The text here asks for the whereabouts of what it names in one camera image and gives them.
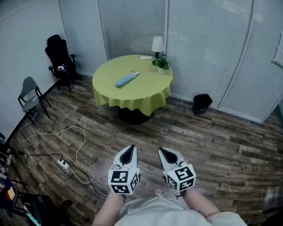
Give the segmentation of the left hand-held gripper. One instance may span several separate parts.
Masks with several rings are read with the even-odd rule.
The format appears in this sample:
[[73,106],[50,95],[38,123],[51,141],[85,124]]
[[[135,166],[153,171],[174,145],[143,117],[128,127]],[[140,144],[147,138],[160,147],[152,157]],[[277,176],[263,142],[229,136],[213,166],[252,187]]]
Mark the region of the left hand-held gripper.
[[108,185],[114,194],[133,194],[139,181],[137,147],[129,145],[118,152],[108,171]]

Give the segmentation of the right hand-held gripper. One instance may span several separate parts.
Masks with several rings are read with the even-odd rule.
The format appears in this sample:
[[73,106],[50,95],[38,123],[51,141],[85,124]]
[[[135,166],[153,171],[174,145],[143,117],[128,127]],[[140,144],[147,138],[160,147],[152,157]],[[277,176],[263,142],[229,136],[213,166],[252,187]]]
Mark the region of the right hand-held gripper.
[[168,164],[180,164],[184,161],[182,154],[167,147],[160,147],[158,155],[163,168],[163,175],[166,178],[166,183],[177,193],[181,193],[191,187],[194,187],[196,181],[196,173],[191,164],[183,163],[180,166],[175,166],[172,170],[168,169]]

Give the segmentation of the light blue umbrella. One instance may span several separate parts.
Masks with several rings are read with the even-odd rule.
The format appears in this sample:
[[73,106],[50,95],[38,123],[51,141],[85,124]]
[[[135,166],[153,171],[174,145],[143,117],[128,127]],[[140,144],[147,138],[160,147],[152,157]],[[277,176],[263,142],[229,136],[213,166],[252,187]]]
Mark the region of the light blue umbrella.
[[129,83],[130,81],[134,80],[138,75],[140,74],[139,71],[136,72],[131,72],[130,74],[128,74],[127,76],[125,76],[124,78],[122,78],[121,80],[119,80],[116,84],[115,87],[119,88],[127,83]]

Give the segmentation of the person's left forearm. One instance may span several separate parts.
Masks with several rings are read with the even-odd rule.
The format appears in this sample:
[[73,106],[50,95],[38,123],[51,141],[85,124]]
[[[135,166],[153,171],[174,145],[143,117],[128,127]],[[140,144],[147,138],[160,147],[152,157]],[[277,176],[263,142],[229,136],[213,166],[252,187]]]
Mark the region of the person's left forearm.
[[119,221],[123,204],[124,197],[110,191],[103,206],[96,214],[92,226],[114,226]]

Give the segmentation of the person's right forearm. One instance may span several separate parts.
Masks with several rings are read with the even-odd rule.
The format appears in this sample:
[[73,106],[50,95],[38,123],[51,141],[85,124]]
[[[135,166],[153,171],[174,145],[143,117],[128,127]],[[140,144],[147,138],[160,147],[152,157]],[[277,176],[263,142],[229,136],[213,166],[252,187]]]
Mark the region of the person's right forearm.
[[220,213],[217,206],[198,192],[194,187],[186,190],[183,199],[191,210],[199,211],[207,217]]

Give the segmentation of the person's white shirt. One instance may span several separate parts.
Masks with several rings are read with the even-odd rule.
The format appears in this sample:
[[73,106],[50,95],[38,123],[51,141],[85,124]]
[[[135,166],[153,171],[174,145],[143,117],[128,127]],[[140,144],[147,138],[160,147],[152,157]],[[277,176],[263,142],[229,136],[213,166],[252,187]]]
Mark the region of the person's white shirt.
[[206,219],[169,198],[137,199],[126,203],[114,226],[247,226],[233,212],[217,213]]

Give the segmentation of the black trash bin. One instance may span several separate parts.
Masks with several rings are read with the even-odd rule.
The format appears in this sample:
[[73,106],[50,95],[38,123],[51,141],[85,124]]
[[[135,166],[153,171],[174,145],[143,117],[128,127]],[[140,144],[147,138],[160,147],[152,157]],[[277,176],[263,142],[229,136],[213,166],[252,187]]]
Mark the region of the black trash bin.
[[195,115],[205,113],[212,103],[212,99],[208,94],[196,95],[193,98],[192,111]]

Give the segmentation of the round table with green cloth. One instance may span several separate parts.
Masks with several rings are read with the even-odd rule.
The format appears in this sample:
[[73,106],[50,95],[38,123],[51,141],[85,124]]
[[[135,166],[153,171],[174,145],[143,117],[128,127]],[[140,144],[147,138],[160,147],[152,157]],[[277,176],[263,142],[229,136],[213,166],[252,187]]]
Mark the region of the round table with green cloth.
[[[101,65],[92,78],[96,105],[117,107],[119,117],[129,124],[149,120],[156,109],[166,104],[174,83],[170,68],[164,74],[158,74],[152,60],[141,60],[140,56],[126,55],[111,59]],[[115,87],[119,80],[136,71],[140,74],[134,80]]]

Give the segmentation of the green potted plant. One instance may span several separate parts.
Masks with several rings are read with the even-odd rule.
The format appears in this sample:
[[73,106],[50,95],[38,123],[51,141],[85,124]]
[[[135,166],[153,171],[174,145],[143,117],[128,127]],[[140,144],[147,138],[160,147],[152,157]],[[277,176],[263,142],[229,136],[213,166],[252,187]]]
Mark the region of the green potted plant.
[[158,74],[164,74],[169,69],[168,62],[165,58],[154,59],[152,64],[157,67]]

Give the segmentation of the black swivel chair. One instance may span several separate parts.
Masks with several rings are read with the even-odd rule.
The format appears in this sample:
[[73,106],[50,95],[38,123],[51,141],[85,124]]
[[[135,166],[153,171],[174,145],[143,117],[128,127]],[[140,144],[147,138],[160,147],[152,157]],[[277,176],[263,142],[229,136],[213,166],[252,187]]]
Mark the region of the black swivel chair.
[[67,210],[73,204],[70,200],[56,206],[47,195],[21,193],[17,201],[29,226],[74,226],[67,214]]

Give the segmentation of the white shade table lamp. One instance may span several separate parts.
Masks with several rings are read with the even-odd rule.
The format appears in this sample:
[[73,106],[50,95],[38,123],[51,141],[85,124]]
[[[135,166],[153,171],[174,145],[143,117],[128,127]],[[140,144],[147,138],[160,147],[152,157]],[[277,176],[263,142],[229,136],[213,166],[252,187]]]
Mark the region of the white shade table lamp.
[[156,65],[156,62],[164,56],[164,39],[162,36],[154,36],[151,46],[151,51],[155,53],[154,60],[152,61],[153,65]]

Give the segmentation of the grey folding chair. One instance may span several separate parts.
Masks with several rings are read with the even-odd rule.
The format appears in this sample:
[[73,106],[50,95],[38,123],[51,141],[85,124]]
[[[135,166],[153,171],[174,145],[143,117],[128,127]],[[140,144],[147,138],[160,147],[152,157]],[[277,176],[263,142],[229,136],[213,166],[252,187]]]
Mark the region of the grey folding chair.
[[29,118],[30,122],[34,125],[33,119],[30,117],[30,113],[37,110],[35,109],[39,105],[41,105],[47,114],[48,118],[50,118],[47,113],[45,106],[42,101],[45,101],[49,106],[51,104],[46,99],[46,97],[41,93],[38,84],[32,77],[27,77],[23,81],[22,90],[20,95],[18,96],[18,101],[22,107],[23,112],[25,112],[26,116]]

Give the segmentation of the black office chair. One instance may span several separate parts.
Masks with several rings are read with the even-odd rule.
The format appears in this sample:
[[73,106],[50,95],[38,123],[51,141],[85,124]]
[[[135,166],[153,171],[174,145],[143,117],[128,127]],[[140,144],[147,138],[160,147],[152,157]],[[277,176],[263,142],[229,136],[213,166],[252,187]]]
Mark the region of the black office chair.
[[[47,47],[45,49],[47,56],[51,61],[49,70],[52,75],[59,79],[60,82],[67,83],[68,90],[71,91],[70,82],[74,79],[82,80],[81,75],[77,71],[75,63],[75,54],[68,54],[66,40],[56,34],[47,39]],[[64,66],[67,73],[58,73],[57,67]]]

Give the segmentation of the blue stool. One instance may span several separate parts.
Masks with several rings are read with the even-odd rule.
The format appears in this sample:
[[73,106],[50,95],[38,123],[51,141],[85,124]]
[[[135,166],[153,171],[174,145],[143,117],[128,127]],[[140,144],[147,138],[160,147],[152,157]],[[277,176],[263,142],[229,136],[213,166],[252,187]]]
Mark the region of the blue stool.
[[4,209],[10,217],[12,217],[16,198],[17,191],[10,178],[6,177],[6,179],[3,180],[3,184],[0,183],[0,208]]

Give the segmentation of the white drawstring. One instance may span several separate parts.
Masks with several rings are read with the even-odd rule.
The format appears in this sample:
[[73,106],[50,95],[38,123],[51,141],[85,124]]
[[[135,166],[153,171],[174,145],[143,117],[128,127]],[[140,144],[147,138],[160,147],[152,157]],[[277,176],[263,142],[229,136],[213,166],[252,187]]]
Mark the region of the white drawstring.
[[178,204],[169,197],[165,197],[166,194],[161,194],[160,189],[155,193],[156,197],[140,198],[126,203],[121,209],[120,216],[133,214],[148,214],[153,216],[154,212],[164,214],[174,210],[184,210],[181,204]]

